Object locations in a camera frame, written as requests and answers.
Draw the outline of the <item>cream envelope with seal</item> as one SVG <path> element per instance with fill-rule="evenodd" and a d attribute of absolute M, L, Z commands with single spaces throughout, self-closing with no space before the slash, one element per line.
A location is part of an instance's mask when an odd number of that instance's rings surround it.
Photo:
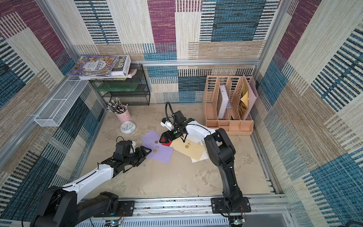
<path fill-rule="evenodd" d="M 199 161 L 201 159 L 205 150 L 203 145 L 183 138 L 174 140 L 170 144 L 170 147 L 195 161 Z"/>

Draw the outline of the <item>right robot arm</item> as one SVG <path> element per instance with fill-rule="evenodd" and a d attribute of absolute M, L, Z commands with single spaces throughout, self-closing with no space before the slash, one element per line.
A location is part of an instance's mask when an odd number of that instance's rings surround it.
<path fill-rule="evenodd" d="M 251 207 L 247 197 L 240 190 L 234 171 L 235 148 L 226 131 L 222 128 L 210 129 L 199 124 L 193 118 L 187 119 L 181 111 L 166 116 L 161 125 L 168 130 L 160 138 L 161 143 L 174 141 L 182 136 L 192 135 L 203 140 L 208 156 L 218 168 L 223 184 L 222 212 L 250 212 Z"/>

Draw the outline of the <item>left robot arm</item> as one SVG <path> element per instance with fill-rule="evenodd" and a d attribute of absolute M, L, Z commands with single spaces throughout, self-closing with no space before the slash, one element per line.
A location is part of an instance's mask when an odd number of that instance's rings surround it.
<path fill-rule="evenodd" d="M 39 198 L 40 203 L 30 225 L 32 227 L 74 227 L 84 220 L 101 214 L 118 215 L 123 207 L 119 196 L 103 192 L 84 201 L 84 197 L 103 183 L 138 167 L 152 149 L 136 147 L 132 141 L 116 143 L 110 158 L 81 178 L 63 186 L 52 186 Z"/>

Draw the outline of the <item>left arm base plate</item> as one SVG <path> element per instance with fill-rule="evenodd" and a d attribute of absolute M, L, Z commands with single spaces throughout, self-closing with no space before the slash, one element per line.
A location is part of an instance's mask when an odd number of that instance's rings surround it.
<path fill-rule="evenodd" d="M 110 212 L 110 217 L 132 217 L 135 207 L 135 201 L 118 201 L 116 211 Z"/>

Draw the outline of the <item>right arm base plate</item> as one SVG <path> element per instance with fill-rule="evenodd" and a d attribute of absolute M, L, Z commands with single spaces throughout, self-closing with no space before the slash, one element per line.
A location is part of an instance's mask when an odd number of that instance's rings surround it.
<path fill-rule="evenodd" d="M 210 199 L 210 201 L 212 212 L 214 214 L 251 212 L 251 206 L 248 197 L 242 197 L 236 201 L 228 201 L 223 197 L 213 197 Z"/>

